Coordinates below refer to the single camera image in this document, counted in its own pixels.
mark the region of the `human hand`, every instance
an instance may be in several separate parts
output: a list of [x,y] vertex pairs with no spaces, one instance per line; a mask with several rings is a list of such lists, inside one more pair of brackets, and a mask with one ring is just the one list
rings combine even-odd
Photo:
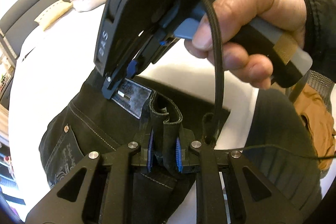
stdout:
[[[243,25],[256,15],[288,31],[303,48],[305,40],[306,6],[304,0],[216,0],[213,4],[221,28],[224,70],[230,70],[240,80],[256,88],[271,85],[273,66],[266,56],[248,55],[239,44],[230,42]],[[185,40],[186,49],[198,58],[214,63],[209,23],[203,17],[193,40]]]

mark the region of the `yellow cushion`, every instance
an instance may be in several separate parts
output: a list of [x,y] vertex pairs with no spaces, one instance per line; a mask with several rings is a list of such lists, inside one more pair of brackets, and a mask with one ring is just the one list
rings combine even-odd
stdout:
[[39,16],[35,18],[34,21],[37,22],[44,31],[71,8],[72,3],[58,0],[45,9],[41,14],[39,14]]

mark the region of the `orange-brown cloth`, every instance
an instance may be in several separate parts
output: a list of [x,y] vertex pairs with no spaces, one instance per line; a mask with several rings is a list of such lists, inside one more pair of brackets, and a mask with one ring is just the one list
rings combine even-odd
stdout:
[[[319,157],[334,155],[334,119],[327,111],[319,93],[306,84],[294,102],[294,107],[311,135],[316,154]],[[319,169],[327,170],[331,163],[332,159],[320,160]]]

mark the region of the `screw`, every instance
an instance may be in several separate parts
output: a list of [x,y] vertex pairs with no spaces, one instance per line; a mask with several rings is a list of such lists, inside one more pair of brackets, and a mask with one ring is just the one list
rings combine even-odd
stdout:
[[191,143],[191,146],[192,146],[193,148],[199,148],[199,147],[201,147],[201,145],[202,145],[202,143],[199,142],[199,141],[193,141],[193,142]]
[[129,148],[137,148],[138,147],[138,143],[137,142],[130,142],[130,143],[128,143],[128,147]]
[[240,158],[241,155],[242,155],[241,152],[239,152],[239,151],[237,151],[237,150],[233,150],[233,151],[231,151],[231,157],[232,157],[232,158],[237,159],[237,158]]
[[92,151],[92,152],[89,153],[89,158],[91,158],[93,160],[98,158],[98,156],[99,156],[99,153],[96,152],[96,151]]

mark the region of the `jacket sleeve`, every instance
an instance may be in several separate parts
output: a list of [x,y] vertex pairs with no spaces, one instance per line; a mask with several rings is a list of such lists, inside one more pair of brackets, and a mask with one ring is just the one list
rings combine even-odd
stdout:
[[304,50],[314,70],[336,82],[336,0],[304,0],[307,8]]

